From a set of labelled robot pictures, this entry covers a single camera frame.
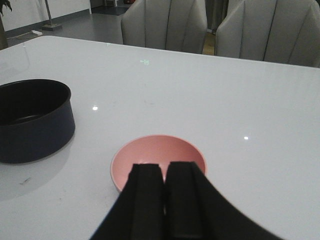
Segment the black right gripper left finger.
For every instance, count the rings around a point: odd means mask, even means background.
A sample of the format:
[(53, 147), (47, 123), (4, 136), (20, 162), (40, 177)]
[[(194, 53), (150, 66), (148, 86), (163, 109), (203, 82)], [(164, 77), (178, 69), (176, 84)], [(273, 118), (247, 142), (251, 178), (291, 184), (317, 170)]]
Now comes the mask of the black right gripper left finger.
[(164, 183), (157, 164), (134, 164), (92, 240), (162, 240)]

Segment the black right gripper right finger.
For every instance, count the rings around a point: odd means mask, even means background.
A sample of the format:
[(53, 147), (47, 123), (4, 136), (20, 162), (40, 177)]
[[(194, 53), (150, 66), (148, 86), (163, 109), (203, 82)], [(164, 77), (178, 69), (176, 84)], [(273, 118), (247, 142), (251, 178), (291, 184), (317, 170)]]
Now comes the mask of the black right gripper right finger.
[(169, 240), (278, 239), (235, 208), (194, 162), (171, 162), (165, 188)]

